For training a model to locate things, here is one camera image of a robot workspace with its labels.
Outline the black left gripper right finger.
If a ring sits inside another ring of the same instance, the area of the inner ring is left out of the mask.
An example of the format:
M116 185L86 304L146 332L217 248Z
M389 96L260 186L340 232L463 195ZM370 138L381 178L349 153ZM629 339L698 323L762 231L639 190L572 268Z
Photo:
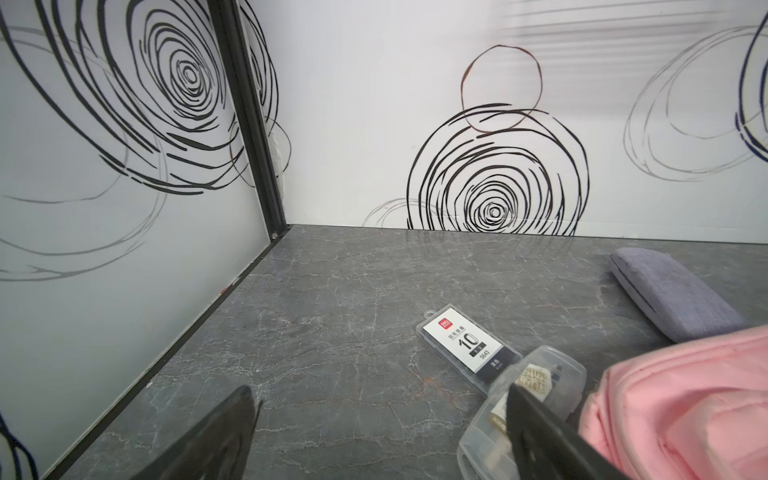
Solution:
M511 384L506 434L522 479L624 479L578 433L529 391Z

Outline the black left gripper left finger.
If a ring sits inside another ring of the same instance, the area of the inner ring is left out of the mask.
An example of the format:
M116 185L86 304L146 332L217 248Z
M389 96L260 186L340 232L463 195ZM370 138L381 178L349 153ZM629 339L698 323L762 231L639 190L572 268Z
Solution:
M238 387L133 478L241 479L262 405Z

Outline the pink student backpack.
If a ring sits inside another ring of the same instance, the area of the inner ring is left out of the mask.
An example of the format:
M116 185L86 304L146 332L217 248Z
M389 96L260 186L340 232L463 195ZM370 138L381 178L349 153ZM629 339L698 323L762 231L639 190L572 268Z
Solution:
M632 479L766 478L766 327L613 365L579 433Z

